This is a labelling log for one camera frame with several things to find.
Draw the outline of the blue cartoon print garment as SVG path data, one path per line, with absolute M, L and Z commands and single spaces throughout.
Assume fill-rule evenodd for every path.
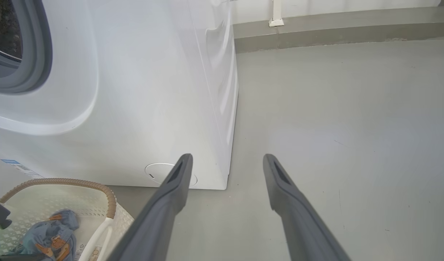
M 69 209 L 53 213 L 47 220 L 33 224 L 20 243 L 8 254 L 42 254 L 41 261 L 74 261 L 79 228 L 76 214 Z

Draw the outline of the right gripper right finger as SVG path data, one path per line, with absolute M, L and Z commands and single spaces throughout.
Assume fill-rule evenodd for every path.
M 291 261 L 351 261 L 277 157 L 265 154 L 262 165 L 270 206 L 282 219 Z

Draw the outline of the perforated steel washer drum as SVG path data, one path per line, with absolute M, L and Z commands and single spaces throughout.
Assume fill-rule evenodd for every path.
M 0 55 L 20 62 L 22 54 L 20 24 L 12 0 L 0 0 Z

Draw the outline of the blue energy label sticker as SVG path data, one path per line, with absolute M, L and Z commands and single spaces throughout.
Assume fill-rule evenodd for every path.
M 29 176 L 32 179 L 43 179 L 40 174 L 34 172 L 33 170 L 29 169 L 25 165 L 22 165 L 20 162 L 17 162 L 16 160 L 12 159 L 0 159 L 2 162 L 6 163 L 7 165 L 10 165 L 14 168 L 16 168 L 18 171 L 24 173 L 25 175 Z

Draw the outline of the white front-load washing machine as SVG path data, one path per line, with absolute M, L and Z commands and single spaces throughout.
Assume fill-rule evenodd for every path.
M 158 187 L 145 167 L 189 153 L 189 187 L 225 190 L 238 99 L 230 1 L 42 3 L 50 73 L 0 94 L 0 159 L 44 178 Z

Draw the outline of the round drain filter cover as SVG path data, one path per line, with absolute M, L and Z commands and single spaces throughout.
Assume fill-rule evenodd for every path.
M 173 164 L 167 162 L 156 162 L 147 165 L 144 171 L 151 180 L 161 185 L 173 168 Z

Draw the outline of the white basket with brown rim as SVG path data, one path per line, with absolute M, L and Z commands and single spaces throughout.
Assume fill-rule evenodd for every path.
M 76 214 L 79 228 L 74 261 L 106 261 L 134 218 L 117 202 L 105 185 L 66 178 L 43 178 L 24 182 L 0 198 L 11 211 L 12 224 L 0 229 L 0 259 L 41 261 L 42 254 L 8 254 L 29 228 L 63 209 Z

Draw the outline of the white metal railing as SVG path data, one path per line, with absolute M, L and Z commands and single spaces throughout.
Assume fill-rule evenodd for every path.
M 272 16 L 268 23 L 270 28 L 284 26 L 282 18 L 282 0 L 271 0 L 272 2 Z

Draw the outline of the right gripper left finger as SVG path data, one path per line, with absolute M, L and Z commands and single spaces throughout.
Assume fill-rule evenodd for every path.
M 188 197 L 192 167 L 192 155 L 181 155 L 106 261 L 166 261 L 175 217 Z

